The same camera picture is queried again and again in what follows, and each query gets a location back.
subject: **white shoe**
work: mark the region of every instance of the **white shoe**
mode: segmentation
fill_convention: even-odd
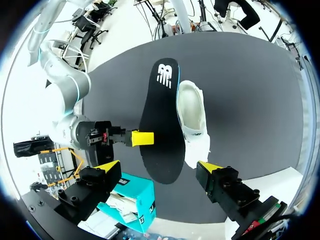
[[[207,162],[210,136],[207,131],[204,95],[192,81],[182,81],[177,96],[177,112],[185,139],[185,159],[195,169],[198,161]]]

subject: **teal box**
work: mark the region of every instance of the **teal box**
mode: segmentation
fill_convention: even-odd
[[[122,196],[136,199],[138,219],[125,223],[116,208],[111,208],[103,202],[100,202],[97,208],[128,228],[142,234],[146,233],[156,217],[154,183],[149,179],[123,172],[121,179],[113,191]]]

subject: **laboratory floor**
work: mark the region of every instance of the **laboratory floor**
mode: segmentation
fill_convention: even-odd
[[[94,48],[90,53],[88,63],[89,72],[93,71],[96,67],[105,63],[109,59],[129,49],[152,41],[152,34],[157,27],[157,22],[145,4],[142,3],[134,6],[133,3],[134,0],[118,0],[118,2],[115,4],[117,9],[114,9],[112,15],[108,15],[104,21],[100,23],[101,30],[109,30],[109,32],[104,33],[99,37],[99,39],[102,40],[101,45],[98,45],[97,43],[94,45]],[[267,41],[266,36],[259,29],[259,27],[263,27],[264,31],[270,37],[275,31],[280,18],[275,12],[269,12],[267,8],[264,9],[259,2],[249,0],[248,3],[259,15],[260,22],[246,32],[248,35]],[[184,4],[189,14],[189,19],[195,23],[198,23],[201,15],[198,1],[185,0]],[[218,24],[218,18],[214,16],[214,0],[204,0],[204,4],[206,6],[207,21],[215,21],[212,25],[218,31],[245,34],[239,29],[239,27],[237,27],[237,29],[233,29],[233,24],[229,21],[223,22],[221,25]],[[165,7],[170,9],[172,8],[172,4],[168,1],[165,3]],[[156,5],[155,9],[160,15],[162,7],[160,5]],[[240,7],[238,8],[232,6],[231,16],[232,18],[241,20],[245,17],[245,14]],[[178,18],[172,13],[165,16],[166,22],[171,25],[175,25],[177,19]],[[291,34],[292,31],[293,30],[289,25],[283,23],[277,33],[277,36],[283,36],[285,39],[291,40],[293,38],[297,38],[295,34]]]

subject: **black office chair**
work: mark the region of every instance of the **black office chair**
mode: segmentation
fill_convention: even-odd
[[[107,33],[109,32],[108,30],[99,30],[97,33],[95,31],[97,30],[97,26],[92,24],[90,21],[88,21],[84,16],[80,16],[74,25],[79,28],[79,30],[85,35],[83,37],[81,36],[76,36],[77,38],[82,38],[81,40],[81,50],[84,48],[85,44],[91,39],[91,44],[90,44],[90,49],[94,49],[92,45],[96,41],[99,45],[101,42],[98,40],[98,36],[101,35],[102,33]]]
[[[109,4],[104,2],[100,2],[100,3],[95,2],[94,5],[97,8],[97,10],[91,11],[90,17],[95,23],[98,23],[99,21],[103,21],[106,15],[108,14],[112,15],[111,11],[113,9],[117,9],[117,7],[112,7]]]
[[[246,17],[239,21],[239,24],[241,24],[245,30],[248,30],[260,22],[258,14],[246,0],[216,0],[213,8],[224,18],[226,17],[228,6],[231,2],[238,4],[242,8],[244,14],[246,14]]]

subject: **gray work surface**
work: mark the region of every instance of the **gray work surface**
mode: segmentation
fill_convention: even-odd
[[[303,135],[298,65],[270,42],[239,33],[202,32],[164,38],[130,49],[89,73],[83,113],[92,121],[137,129],[154,63],[176,59],[180,81],[203,90],[210,135],[208,161],[232,166],[246,180],[295,168]],[[125,173],[150,179],[139,147],[114,145]],[[185,223],[220,223],[226,214],[212,204],[184,163],[176,182],[154,182],[157,216]]]

